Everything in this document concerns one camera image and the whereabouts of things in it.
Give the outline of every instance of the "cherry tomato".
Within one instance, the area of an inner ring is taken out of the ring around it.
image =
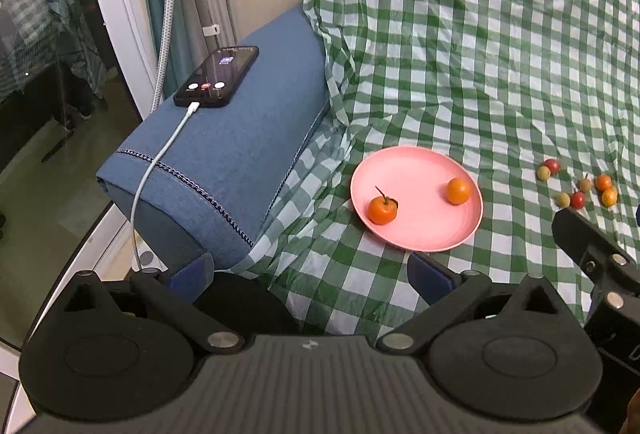
[[[469,182],[460,179],[453,178],[447,183],[447,199],[452,205],[461,205],[471,196],[471,185]]]
[[[369,202],[367,217],[374,224],[389,224],[398,214],[398,202],[385,196],[378,187],[376,190],[382,195]]]
[[[604,192],[605,190],[611,188],[611,178],[606,174],[600,174],[596,178],[595,185],[600,192]]]
[[[551,171],[552,176],[555,176],[560,172],[560,162],[557,159],[546,159],[544,165]]]
[[[585,197],[582,192],[574,192],[571,194],[571,206],[576,210],[584,208]]]
[[[600,200],[607,208],[612,207],[618,201],[618,191],[613,187],[609,187],[602,193]]]

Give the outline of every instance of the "cable connector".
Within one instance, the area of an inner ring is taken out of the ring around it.
[[[199,102],[191,102],[189,104],[189,108],[187,109],[187,114],[191,116],[194,112],[198,110],[199,107],[200,107]]]

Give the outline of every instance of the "pink plate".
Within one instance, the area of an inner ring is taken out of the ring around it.
[[[471,197],[459,206],[447,201],[452,178],[472,185]],[[382,226],[367,218],[369,202],[380,195],[376,186],[398,201],[398,216]],[[364,159],[351,178],[351,200],[369,230],[405,250],[450,250],[472,236],[482,219],[475,180],[451,158],[423,147],[389,147]]]

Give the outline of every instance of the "white cable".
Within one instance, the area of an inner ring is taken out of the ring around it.
[[[169,59],[171,27],[174,23],[174,2],[175,0],[164,0],[164,19],[162,20],[162,36],[160,38],[160,52],[158,53],[158,77],[156,78],[156,87],[154,89],[154,100],[151,104],[151,112],[154,112],[158,108],[162,97],[162,86],[164,85],[166,63]]]
[[[149,167],[146,168],[145,174],[142,176],[142,179],[140,180],[140,184],[138,185],[138,190],[136,190],[136,195],[133,196],[133,204],[131,205],[131,220],[130,220],[131,221],[131,240],[133,241],[133,253],[136,256],[136,264],[138,265],[139,270],[142,270],[142,264],[140,263],[140,254],[138,253],[138,245],[136,244],[136,227],[134,225],[134,219],[136,217],[136,208],[138,206],[140,194],[142,194],[142,189],[144,188],[146,180],[149,178],[151,171],[158,164],[162,156],[164,156],[164,153],[167,152],[169,147],[171,147],[172,143],[175,141],[175,139],[178,137],[178,134],[180,134],[180,131],[184,127],[184,124],[187,123],[187,120],[191,117],[191,115],[194,112],[198,110],[199,107],[200,107],[199,102],[192,102],[189,105],[189,109],[187,109],[187,113],[184,115],[184,118],[182,119],[180,124],[178,124],[178,127],[175,128],[174,133],[171,135],[171,138],[167,140],[167,142],[164,144],[164,147],[160,149],[160,152],[156,154],[156,157],[149,164]]]

